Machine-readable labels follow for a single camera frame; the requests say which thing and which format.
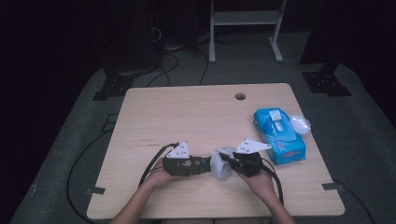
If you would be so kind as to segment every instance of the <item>dark floor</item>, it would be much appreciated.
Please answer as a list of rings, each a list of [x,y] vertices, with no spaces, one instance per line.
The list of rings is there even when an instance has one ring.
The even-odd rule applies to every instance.
[[[312,123],[312,133],[331,176],[361,199],[360,203],[348,190],[340,192],[346,207],[343,215],[297,217],[298,223],[372,223],[363,204],[376,223],[392,223],[396,219],[394,126],[363,88],[359,77],[342,64],[335,75],[351,96],[330,97],[309,90],[302,72],[318,71],[322,64],[299,64],[308,33],[280,34],[278,44],[283,63],[276,62],[268,36],[247,35],[243,41],[217,44],[217,62],[208,65],[202,85],[279,82],[291,85],[305,117]],[[207,44],[200,45],[200,49],[207,55]],[[178,65],[168,72],[169,79],[161,76],[150,86],[199,85],[206,67],[204,54],[181,50],[172,55],[178,58]],[[170,69],[175,62],[174,57],[164,56],[163,69]],[[133,87],[146,87],[161,72],[157,69],[138,77]],[[123,100],[122,97],[92,100],[105,80],[103,70],[92,74],[11,223],[86,222],[72,209],[66,192],[69,190],[72,204],[85,216],[90,201],[87,189],[95,186],[111,133],[90,143],[102,134],[108,115],[120,111]]]

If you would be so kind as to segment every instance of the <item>wooden table top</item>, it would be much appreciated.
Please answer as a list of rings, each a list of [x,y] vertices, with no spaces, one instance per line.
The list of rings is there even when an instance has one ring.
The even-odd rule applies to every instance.
[[[237,93],[246,99],[237,100]],[[165,145],[187,141],[192,156],[208,157],[216,147],[238,147],[244,138],[261,141],[253,114],[266,107],[279,107],[288,115],[303,114],[291,87],[284,83],[128,90],[96,183],[106,191],[92,195],[88,217],[114,217]],[[275,165],[285,207],[292,216],[342,215],[345,207],[338,192],[322,187],[332,179],[312,134],[303,139],[304,161]],[[266,152],[262,157],[268,159]],[[226,182],[210,173],[172,181],[151,194],[142,218],[269,216],[265,204],[233,172]]]

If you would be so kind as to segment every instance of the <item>white metal stand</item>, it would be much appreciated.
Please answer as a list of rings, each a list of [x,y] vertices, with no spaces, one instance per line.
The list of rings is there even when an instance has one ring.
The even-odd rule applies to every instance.
[[[277,37],[282,23],[286,2],[281,0],[279,10],[268,11],[225,11],[215,12],[214,0],[211,1],[210,6],[210,41],[209,41],[209,61],[214,63],[216,61],[215,53],[215,26],[216,25],[259,25],[271,24],[275,25],[273,36],[269,37],[271,48],[275,54],[278,63],[283,62],[283,57],[280,54],[277,46]]]

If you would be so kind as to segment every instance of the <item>white crumpled plastic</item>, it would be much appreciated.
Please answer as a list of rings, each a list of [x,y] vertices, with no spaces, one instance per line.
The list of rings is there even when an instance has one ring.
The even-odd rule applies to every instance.
[[[234,159],[233,152],[235,151],[235,147],[215,148],[215,151],[213,152],[210,159],[210,175],[219,181],[225,182],[228,177],[230,177],[232,168],[230,166],[230,163],[221,159],[220,152]]]

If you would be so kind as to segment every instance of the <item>blue wet wipes package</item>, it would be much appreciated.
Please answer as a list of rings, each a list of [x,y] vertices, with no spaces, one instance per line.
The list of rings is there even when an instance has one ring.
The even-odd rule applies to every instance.
[[[268,155],[275,164],[305,159],[305,143],[294,131],[289,116],[280,108],[262,108],[254,113],[254,124],[263,142],[270,144]]]

